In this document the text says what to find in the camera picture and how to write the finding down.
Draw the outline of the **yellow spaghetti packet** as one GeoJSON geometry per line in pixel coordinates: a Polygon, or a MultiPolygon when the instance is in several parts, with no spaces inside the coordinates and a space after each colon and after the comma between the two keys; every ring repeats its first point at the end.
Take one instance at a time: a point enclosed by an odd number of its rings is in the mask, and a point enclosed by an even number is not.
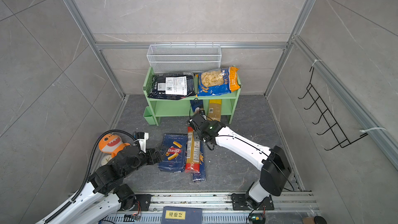
{"type": "Polygon", "coordinates": [[[210,100],[207,119],[221,121],[222,100],[210,100]]]}

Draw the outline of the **Ankara spaghetti packet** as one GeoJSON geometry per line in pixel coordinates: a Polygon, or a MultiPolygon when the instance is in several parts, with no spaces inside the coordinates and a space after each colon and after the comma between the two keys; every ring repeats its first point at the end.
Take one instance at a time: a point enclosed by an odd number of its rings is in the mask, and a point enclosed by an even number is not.
{"type": "Polygon", "coordinates": [[[190,100],[190,104],[191,104],[192,112],[194,114],[200,113],[202,115],[205,115],[203,100],[199,100],[199,99],[190,100]]]}

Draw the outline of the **red spaghetti packet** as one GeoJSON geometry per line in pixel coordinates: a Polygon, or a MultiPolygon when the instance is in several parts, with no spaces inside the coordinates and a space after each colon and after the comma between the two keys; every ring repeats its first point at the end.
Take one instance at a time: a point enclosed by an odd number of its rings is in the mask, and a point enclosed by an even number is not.
{"type": "Polygon", "coordinates": [[[188,141],[186,153],[185,172],[199,173],[200,171],[200,147],[201,143],[195,137],[195,132],[192,127],[188,127],[188,141]]]}

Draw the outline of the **blue Barilla pasta box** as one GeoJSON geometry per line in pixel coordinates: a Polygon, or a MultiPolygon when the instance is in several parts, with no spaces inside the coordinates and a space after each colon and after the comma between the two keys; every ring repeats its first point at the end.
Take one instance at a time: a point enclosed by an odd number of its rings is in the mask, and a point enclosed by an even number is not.
{"type": "Polygon", "coordinates": [[[188,136],[186,134],[164,134],[158,168],[162,172],[179,173],[185,170],[188,136]]]}

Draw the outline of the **blue spaghetti packet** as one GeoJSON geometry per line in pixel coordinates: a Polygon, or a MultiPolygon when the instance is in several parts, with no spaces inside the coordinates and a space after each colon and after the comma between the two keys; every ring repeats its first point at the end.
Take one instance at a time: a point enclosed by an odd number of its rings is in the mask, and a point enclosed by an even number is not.
{"type": "Polygon", "coordinates": [[[204,159],[204,144],[200,147],[200,171],[199,173],[192,173],[192,180],[194,183],[206,181],[206,168],[204,159]]]}

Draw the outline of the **blue orange shell pasta bag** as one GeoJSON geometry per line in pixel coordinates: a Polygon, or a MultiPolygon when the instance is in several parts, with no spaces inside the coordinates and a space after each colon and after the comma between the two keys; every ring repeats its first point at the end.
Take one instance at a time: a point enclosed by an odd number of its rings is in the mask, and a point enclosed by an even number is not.
{"type": "Polygon", "coordinates": [[[219,68],[198,75],[198,96],[220,96],[240,89],[238,68],[219,68]]]}

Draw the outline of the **black pasta bag white label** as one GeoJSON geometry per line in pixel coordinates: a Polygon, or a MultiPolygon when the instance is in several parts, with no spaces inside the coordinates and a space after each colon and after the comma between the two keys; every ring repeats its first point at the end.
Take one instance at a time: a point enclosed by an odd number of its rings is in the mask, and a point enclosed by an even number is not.
{"type": "Polygon", "coordinates": [[[194,74],[189,72],[155,74],[148,93],[149,98],[160,100],[181,100],[195,95],[194,74]]]}

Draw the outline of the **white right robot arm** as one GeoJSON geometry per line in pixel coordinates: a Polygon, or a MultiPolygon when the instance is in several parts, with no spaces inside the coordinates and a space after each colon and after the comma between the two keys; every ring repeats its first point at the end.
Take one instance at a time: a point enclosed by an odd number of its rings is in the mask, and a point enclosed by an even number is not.
{"type": "Polygon", "coordinates": [[[215,146],[224,147],[246,159],[260,171],[260,178],[255,181],[244,196],[244,203],[251,209],[258,208],[270,196],[279,197],[289,183],[292,169],[284,150],[257,144],[230,127],[216,120],[208,120],[200,113],[194,114],[188,125],[194,129],[201,141],[210,150],[215,146]]]}

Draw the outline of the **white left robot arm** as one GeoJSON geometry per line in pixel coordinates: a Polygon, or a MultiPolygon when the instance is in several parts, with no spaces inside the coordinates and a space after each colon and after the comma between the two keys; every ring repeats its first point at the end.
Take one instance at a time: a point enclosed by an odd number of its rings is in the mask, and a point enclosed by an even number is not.
{"type": "Polygon", "coordinates": [[[145,152],[137,146],[127,146],[84,179],[77,192],[39,224],[94,224],[118,210],[138,206],[136,195],[123,180],[144,166],[162,160],[158,148],[145,152]]]}

